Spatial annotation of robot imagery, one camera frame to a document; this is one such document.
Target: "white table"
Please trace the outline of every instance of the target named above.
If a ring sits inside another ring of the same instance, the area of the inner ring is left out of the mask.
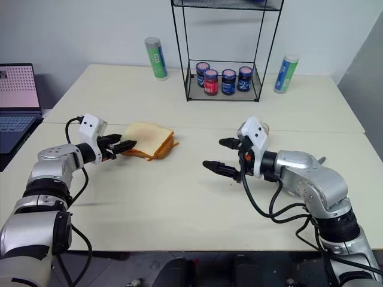
[[[110,125],[109,133],[125,126]],[[71,126],[78,143],[78,125]],[[220,160],[238,168],[238,156],[218,144],[236,129],[174,128],[180,144],[164,160],[119,157],[99,165],[88,164],[90,182],[73,207],[73,223],[90,239],[94,250],[308,250],[295,238],[302,221],[274,224],[251,207],[243,187],[202,167],[203,160]],[[325,155],[327,167],[347,181],[358,222],[370,245],[383,248],[383,229],[376,213],[383,202],[383,164],[360,133],[272,132],[269,150],[302,150]],[[65,143],[64,124],[43,123],[0,175],[1,225],[21,197],[37,153]],[[71,193],[84,182],[74,174]],[[275,184],[255,178],[248,183],[266,210]],[[277,208],[294,202],[282,194]],[[303,235],[313,241],[312,229]],[[85,250],[73,236],[72,249]]]
[[[259,103],[187,102],[179,69],[169,69],[169,79],[158,82],[151,68],[90,65],[44,122],[90,113],[110,124],[237,129],[256,115],[272,130],[364,133],[330,77],[295,75],[286,94],[273,92],[275,77],[266,77]]]

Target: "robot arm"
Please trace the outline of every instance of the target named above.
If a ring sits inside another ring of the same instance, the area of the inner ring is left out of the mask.
[[[332,286],[343,286],[345,282],[347,286],[359,286],[356,279],[381,283],[380,275],[336,260],[341,258],[379,268],[364,231],[357,224],[343,177],[322,166],[324,158],[318,161],[299,151],[267,151],[268,130],[255,117],[242,124],[237,136],[238,139],[221,139],[220,144],[239,151],[243,158],[241,172],[258,178],[263,176],[267,181],[280,180],[288,193],[304,201],[321,245],[331,254],[331,259],[325,257],[325,268]],[[241,181],[240,172],[234,167],[216,161],[204,161],[203,165],[215,173]]]
[[[23,197],[0,232],[0,286],[46,286],[53,256],[71,245],[72,174],[131,149],[120,135],[102,136],[107,123],[85,115],[83,143],[47,148],[38,154]]]

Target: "cylindrical container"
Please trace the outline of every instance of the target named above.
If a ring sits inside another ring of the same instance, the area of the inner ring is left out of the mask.
[[[233,70],[223,70],[222,71],[222,93],[224,94],[234,94],[235,92],[235,77],[237,76],[236,72]]]
[[[216,70],[206,70],[203,75],[205,93],[209,96],[215,96],[218,93],[218,72]]]
[[[160,39],[156,37],[146,38],[145,46],[156,80],[166,80],[168,78],[168,71],[166,70],[165,60],[163,58]]]
[[[238,71],[238,84],[237,89],[239,91],[248,91],[250,89],[251,76],[253,75],[253,69],[250,67],[240,67]]]
[[[293,77],[299,58],[294,55],[285,55],[279,70],[278,78],[275,81],[274,92],[283,94],[287,91],[288,85]]]
[[[210,65],[206,62],[199,62],[196,65],[197,70],[197,83],[200,87],[203,88],[203,78],[204,78],[204,72],[206,70],[210,69]]]

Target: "laptop screen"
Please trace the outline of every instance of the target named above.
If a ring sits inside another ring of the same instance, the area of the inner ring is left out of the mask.
[[[39,108],[32,64],[0,64],[0,108]]]

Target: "bread slice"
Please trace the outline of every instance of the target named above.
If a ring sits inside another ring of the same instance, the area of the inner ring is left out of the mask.
[[[148,160],[163,158],[178,144],[173,138],[174,132],[157,124],[133,123],[127,127],[121,141],[137,141],[136,145],[123,155],[145,157]]]

